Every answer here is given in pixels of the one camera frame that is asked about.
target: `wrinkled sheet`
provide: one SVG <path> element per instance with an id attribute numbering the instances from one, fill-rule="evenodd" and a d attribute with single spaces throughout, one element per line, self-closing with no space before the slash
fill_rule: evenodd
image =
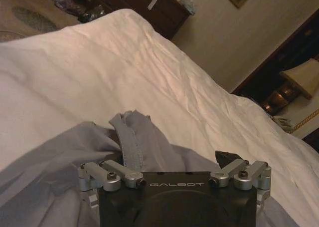
<path id="1" fill-rule="evenodd" d="M 83 122 L 23 155 L 2 171 L 1 225 L 98 226 L 96 214 L 81 201 L 78 191 L 80 163 L 121 160 L 123 154 L 124 165 L 135 171 L 220 170 L 216 163 L 193 150 L 171 145 L 150 118 L 137 111 L 117 114 L 110 123 L 115 131 Z M 297 227 L 272 197 L 266 200 L 256 222 L 257 227 Z"/>
<path id="2" fill-rule="evenodd" d="M 108 127 L 134 109 L 170 143 L 211 161 L 215 150 L 267 161 L 272 197 L 300 226 L 319 225 L 318 154 L 219 87 L 135 12 L 0 44 L 0 170 L 82 121 Z"/>

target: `metal bracket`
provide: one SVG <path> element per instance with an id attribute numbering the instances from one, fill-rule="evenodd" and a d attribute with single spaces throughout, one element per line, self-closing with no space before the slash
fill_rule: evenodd
<path id="1" fill-rule="evenodd" d="M 234 175 L 234 185 L 240 190 L 250 190 L 252 186 L 269 190 L 271 183 L 271 167 L 266 162 L 255 161 L 245 171 Z"/>
<path id="2" fill-rule="evenodd" d="M 99 165 L 89 162 L 78 168 L 80 191 L 88 191 L 103 187 L 105 191 L 113 192 L 121 188 L 121 178 L 115 173 L 104 170 Z"/>
<path id="3" fill-rule="evenodd" d="M 132 171 L 113 160 L 102 161 L 100 162 L 100 165 L 103 169 L 115 172 L 119 175 L 128 188 L 138 189 L 146 184 L 141 172 Z"/>
<path id="4" fill-rule="evenodd" d="M 245 169 L 246 166 L 247 164 L 244 160 L 236 159 L 221 169 L 220 172 L 211 172 L 209 181 L 215 188 L 228 186 L 229 179 L 239 171 Z"/>

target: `bolt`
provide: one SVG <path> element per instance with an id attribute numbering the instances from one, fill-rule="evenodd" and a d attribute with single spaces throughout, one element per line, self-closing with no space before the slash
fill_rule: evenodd
<path id="1" fill-rule="evenodd" d="M 216 177 L 211 177 L 208 180 L 210 186 L 212 186 L 213 188 L 218 188 L 219 187 L 219 180 Z"/>
<path id="2" fill-rule="evenodd" d="M 145 179 L 141 178 L 141 179 L 136 181 L 136 188 L 137 189 L 141 189 L 144 186 L 146 186 L 146 180 Z"/>
<path id="3" fill-rule="evenodd" d="M 108 175 L 107 175 L 107 178 L 109 181 L 113 181 L 116 179 L 116 173 L 115 172 L 109 172 Z"/>
<path id="4" fill-rule="evenodd" d="M 239 176 L 239 178 L 247 179 L 248 178 L 248 172 L 247 171 L 240 171 L 238 176 Z"/>

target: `wooden furniture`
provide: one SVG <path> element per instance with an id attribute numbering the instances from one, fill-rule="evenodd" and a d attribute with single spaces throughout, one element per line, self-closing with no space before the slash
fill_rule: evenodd
<path id="1" fill-rule="evenodd" d="M 152 0 L 91 0 L 88 9 L 101 4 L 106 13 L 122 8 L 130 8 L 144 17 L 153 28 L 167 39 L 172 39 L 181 25 L 189 17 L 188 10 L 175 0 L 158 0 L 148 10 Z"/>
<path id="2" fill-rule="evenodd" d="M 319 54 L 318 26 L 319 10 L 240 84 L 233 94 L 253 99 L 269 114 L 276 115 L 300 94 L 298 91 L 292 92 L 294 87 L 289 87 L 279 72 L 294 68 Z"/>
<path id="3" fill-rule="evenodd" d="M 319 153 L 319 128 L 304 137 L 303 140 Z"/>

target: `gray cloth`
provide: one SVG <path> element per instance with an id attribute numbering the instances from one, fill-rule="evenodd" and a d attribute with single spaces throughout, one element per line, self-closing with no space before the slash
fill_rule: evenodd
<path id="1" fill-rule="evenodd" d="M 77 167 L 123 149 L 127 166 L 145 172 L 217 171 L 216 163 L 193 150 L 170 145 L 141 113 L 117 115 L 114 130 L 84 122 L 47 141 L 0 173 L 0 223 L 6 227 L 84 227 L 96 224 L 79 198 Z M 260 227 L 297 226 L 273 198 L 257 221 Z"/>

